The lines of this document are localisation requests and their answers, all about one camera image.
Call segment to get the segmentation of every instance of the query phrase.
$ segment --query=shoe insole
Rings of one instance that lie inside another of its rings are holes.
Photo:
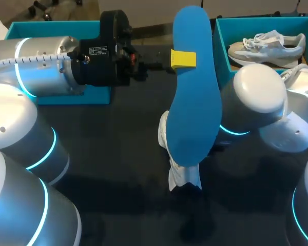
[[[208,155],[222,114],[206,12],[196,6],[182,9],[175,17],[173,38],[174,50],[196,52],[195,68],[177,68],[177,90],[166,125],[173,159],[178,165],[189,167]]]

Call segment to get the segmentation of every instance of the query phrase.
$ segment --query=blue insole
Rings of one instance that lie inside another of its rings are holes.
[[[209,18],[196,6],[182,9],[173,27],[174,50],[196,52],[196,68],[177,69],[177,90],[167,119],[169,151],[177,164],[194,166],[212,148],[222,106]]]

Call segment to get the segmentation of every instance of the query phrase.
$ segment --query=dark work surface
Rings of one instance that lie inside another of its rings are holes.
[[[42,106],[70,153],[57,189],[78,208],[81,246],[287,246],[284,211],[304,165],[251,136],[200,164],[203,195],[168,191],[158,123],[176,78],[151,72],[108,106]]]

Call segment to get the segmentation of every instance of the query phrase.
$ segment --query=teal box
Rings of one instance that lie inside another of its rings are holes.
[[[14,22],[6,39],[26,37],[72,36],[76,39],[96,38],[99,34],[99,21],[79,22]],[[109,104],[110,87],[87,86],[83,95],[39,97],[39,105],[84,105]]]
[[[214,61],[220,88],[236,74],[230,67],[227,47],[243,38],[253,38],[258,33],[278,31],[284,36],[306,36],[304,58],[308,64],[308,17],[257,17],[217,19],[213,37]],[[281,74],[286,69],[276,69]]]

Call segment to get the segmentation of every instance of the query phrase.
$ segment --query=white sneaker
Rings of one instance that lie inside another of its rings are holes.
[[[273,30],[232,44],[228,49],[228,56],[242,66],[253,63],[272,63],[283,68],[293,68],[298,65],[298,59],[304,53],[305,43],[305,36],[302,33],[290,37]]]
[[[183,186],[187,183],[191,183],[194,186],[198,186],[202,189],[200,180],[199,165],[193,167],[179,166],[171,157],[166,141],[166,120],[168,118],[169,111],[165,111],[160,119],[158,138],[159,145],[168,151],[170,157],[170,171],[169,171],[169,189],[172,191],[176,186]]]

